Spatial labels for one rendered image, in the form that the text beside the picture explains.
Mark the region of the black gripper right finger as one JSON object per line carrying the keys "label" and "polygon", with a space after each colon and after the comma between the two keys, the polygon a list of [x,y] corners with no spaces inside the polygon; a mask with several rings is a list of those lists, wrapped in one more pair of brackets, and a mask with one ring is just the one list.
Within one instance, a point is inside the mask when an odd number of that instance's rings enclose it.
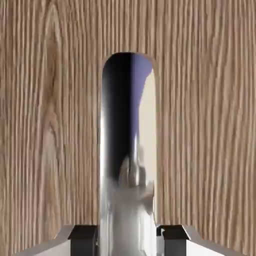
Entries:
{"label": "black gripper right finger", "polygon": [[245,256],[205,240],[187,225],[159,225],[156,228],[156,256]]}

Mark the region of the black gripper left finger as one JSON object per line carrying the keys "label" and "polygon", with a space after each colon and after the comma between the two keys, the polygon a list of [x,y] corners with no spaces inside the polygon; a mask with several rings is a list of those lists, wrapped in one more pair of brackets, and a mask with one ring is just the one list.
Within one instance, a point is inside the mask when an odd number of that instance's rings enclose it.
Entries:
{"label": "black gripper left finger", "polygon": [[97,225],[64,225],[49,241],[12,256],[99,256]]}

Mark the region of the light wood drawer front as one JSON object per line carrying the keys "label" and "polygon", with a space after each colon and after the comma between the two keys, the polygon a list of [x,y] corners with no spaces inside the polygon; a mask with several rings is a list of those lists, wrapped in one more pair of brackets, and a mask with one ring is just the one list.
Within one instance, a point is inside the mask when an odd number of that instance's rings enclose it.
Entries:
{"label": "light wood drawer front", "polygon": [[116,52],[154,63],[160,222],[256,256],[256,0],[0,0],[0,256],[98,221]]}

